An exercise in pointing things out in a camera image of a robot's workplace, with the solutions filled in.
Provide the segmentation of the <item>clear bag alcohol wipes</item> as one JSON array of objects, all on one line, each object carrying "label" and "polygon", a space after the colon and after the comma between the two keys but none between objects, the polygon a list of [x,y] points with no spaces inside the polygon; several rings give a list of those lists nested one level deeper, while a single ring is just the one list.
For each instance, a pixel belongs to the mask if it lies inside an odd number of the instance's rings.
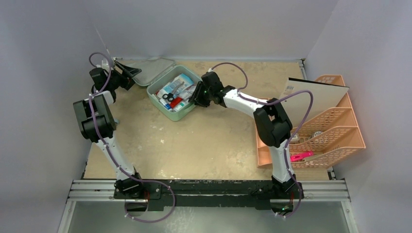
[{"label": "clear bag alcohol wipes", "polygon": [[187,87],[186,89],[182,90],[179,93],[179,97],[182,98],[183,100],[188,100],[194,93],[196,86],[192,85]]}]

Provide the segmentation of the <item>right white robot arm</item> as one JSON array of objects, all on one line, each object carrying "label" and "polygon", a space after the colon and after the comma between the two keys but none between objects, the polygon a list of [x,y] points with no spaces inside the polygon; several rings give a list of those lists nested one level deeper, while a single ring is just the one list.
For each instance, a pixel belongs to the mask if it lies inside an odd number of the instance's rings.
[{"label": "right white robot arm", "polygon": [[268,146],[273,172],[273,192],[283,198],[292,191],[295,176],[291,166],[287,141],[291,136],[292,123],[281,103],[276,99],[259,100],[241,96],[233,86],[223,86],[215,72],[207,72],[197,83],[189,98],[196,106],[208,107],[211,102],[225,108],[238,110],[254,119],[261,141]]}]

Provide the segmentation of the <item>blue white plastic bag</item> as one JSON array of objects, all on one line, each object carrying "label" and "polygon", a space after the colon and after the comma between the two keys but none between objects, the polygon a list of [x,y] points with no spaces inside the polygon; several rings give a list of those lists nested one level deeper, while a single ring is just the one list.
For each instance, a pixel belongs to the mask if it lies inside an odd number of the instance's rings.
[{"label": "blue white plastic bag", "polygon": [[165,94],[172,93],[176,97],[181,91],[192,86],[194,84],[193,80],[186,74],[180,74],[175,77],[171,82],[167,83],[163,88]]}]

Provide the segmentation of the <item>black handled scissors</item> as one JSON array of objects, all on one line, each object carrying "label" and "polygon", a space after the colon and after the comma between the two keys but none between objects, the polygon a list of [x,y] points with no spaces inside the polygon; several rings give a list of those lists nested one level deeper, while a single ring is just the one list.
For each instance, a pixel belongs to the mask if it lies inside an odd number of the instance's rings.
[{"label": "black handled scissors", "polygon": [[164,94],[162,96],[163,99],[167,100],[168,102],[171,102],[174,99],[175,92],[183,86],[185,83],[181,82],[179,85],[177,85],[170,93]]}]

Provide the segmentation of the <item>red first aid pouch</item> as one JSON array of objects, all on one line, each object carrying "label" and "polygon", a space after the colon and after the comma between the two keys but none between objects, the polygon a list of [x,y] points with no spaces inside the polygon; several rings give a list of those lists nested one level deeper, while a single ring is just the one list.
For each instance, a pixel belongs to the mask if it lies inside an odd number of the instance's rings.
[{"label": "red first aid pouch", "polygon": [[171,109],[173,109],[174,107],[176,107],[182,101],[183,101],[183,99],[181,97],[176,97],[170,102],[169,105],[170,105]]}]

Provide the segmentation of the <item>mint green storage case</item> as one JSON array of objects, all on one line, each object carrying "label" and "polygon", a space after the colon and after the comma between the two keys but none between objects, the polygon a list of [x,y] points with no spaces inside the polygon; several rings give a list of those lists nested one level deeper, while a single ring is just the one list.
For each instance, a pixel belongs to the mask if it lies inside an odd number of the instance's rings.
[{"label": "mint green storage case", "polygon": [[189,97],[201,79],[187,67],[160,57],[132,60],[127,65],[141,69],[133,80],[146,87],[149,100],[170,120],[179,121],[194,108]]}]

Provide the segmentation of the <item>blue white tube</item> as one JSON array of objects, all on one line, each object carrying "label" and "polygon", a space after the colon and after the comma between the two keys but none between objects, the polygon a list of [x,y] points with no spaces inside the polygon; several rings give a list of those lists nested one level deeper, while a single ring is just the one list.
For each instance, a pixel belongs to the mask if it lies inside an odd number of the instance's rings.
[{"label": "blue white tube", "polygon": [[172,107],[171,107],[170,103],[169,103],[167,100],[161,98],[161,99],[159,99],[159,102],[160,102],[160,103],[165,107],[165,109],[167,109],[168,111],[171,111],[171,110],[172,110]]}]

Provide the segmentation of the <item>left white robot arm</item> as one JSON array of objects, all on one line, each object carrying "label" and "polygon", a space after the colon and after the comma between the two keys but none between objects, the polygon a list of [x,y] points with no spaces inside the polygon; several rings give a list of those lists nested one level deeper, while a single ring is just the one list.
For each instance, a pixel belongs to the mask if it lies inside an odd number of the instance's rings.
[{"label": "left white robot arm", "polygon": [[109,105],[116,101],[115,90],[129,90],[133,78],[141,72],[119,62],[114,69],[93,68],[89,74],[94,82],[92,94],[73,104],[80,132],[85,139],[96,144],[104,153],[116,174],[114,199],[138,199],[145,192],[145,185],[135,167],[128,162],[115,136],[117,123]]}]

